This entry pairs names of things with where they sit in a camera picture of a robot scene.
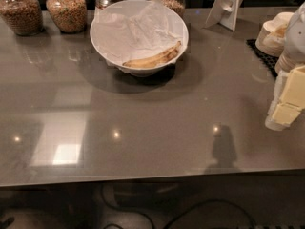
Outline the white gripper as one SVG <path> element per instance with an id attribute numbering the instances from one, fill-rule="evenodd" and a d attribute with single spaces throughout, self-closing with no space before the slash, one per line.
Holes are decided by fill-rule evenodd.
<path id="1" fill-rule="evenodd" d="M 274 99 L 268 110 L 265 126 L 283 131 L 291 125 L 305 108 L 305 65 L 289 73 L 280 70 L 274 85 Z"/>

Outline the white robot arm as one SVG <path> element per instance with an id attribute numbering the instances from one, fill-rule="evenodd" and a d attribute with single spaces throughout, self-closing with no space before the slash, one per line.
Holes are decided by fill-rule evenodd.
<path id="1" fill-rule="evenodd" d="M 305 109 L 305 3 L 294 13 L 284 34 L 284 49 L 275 64 L 277 78 L 265 126 L 288 128 Z"/>

